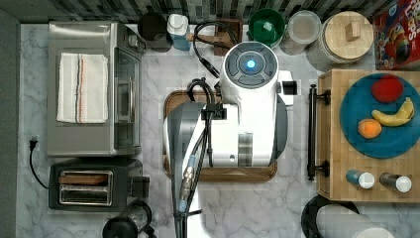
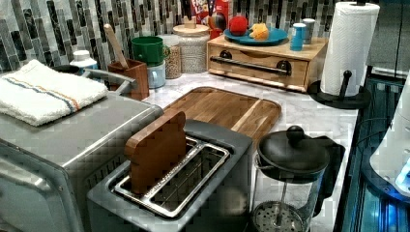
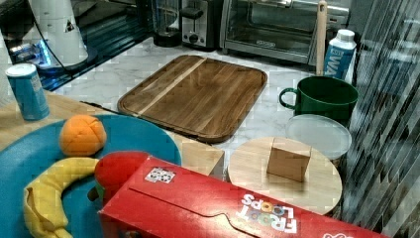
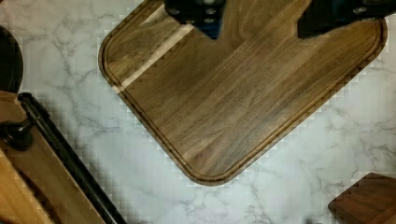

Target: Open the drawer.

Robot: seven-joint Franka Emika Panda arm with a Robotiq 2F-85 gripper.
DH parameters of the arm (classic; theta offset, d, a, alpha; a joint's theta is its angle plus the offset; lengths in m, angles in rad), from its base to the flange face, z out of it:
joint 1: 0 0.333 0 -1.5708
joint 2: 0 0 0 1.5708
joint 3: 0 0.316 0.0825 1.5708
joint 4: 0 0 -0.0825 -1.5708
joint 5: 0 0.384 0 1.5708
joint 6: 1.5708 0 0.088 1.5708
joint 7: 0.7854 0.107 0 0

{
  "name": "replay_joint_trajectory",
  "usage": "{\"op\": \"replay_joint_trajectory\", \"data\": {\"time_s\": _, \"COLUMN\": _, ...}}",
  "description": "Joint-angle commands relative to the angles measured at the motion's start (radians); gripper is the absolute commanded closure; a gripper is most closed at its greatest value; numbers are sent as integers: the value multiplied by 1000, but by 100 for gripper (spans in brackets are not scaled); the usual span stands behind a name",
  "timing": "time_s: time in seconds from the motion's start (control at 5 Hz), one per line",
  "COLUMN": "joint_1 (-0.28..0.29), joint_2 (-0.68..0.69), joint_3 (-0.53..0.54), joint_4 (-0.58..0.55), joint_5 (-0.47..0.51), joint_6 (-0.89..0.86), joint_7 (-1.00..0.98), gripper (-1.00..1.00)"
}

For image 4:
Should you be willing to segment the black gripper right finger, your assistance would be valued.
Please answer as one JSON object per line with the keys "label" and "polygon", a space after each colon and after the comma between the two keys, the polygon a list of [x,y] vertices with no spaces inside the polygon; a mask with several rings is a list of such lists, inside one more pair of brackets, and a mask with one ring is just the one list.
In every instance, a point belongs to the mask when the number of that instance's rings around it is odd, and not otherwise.
{"label": "black gripper right finger", "polygon": [[301,39],[324,35],[366,19],[383,19],[396,11],[396,0],[312,0],[297,21]]}

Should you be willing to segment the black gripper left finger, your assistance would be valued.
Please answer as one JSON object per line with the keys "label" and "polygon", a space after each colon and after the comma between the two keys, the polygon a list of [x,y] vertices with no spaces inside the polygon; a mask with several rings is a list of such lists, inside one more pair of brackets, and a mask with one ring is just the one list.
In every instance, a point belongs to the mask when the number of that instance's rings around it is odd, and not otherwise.
{"label": "black gripper left finger", "polygon": [[180,24],[191,24],[204,35],[217,39],[226,0],[163,0],[165,11]]}

